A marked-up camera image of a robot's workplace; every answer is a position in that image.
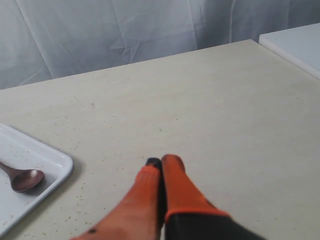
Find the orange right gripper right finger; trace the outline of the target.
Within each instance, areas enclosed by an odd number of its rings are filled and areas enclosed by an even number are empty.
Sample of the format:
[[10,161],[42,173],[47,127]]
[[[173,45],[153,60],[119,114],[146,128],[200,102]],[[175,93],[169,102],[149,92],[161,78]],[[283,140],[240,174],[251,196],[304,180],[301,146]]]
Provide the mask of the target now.
[[161,159],[167,211],[167,240],[261,240],[262,236],[234,221],[213,206],[186,174],[182,159],[166,154]]

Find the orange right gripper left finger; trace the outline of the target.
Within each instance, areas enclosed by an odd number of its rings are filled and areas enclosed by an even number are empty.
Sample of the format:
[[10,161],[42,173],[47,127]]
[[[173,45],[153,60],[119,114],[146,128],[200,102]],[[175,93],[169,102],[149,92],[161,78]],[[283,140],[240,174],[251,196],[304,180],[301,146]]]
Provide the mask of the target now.
[[162,165],[148,158],[123,199],[75,240],[159,240],[165,217]]

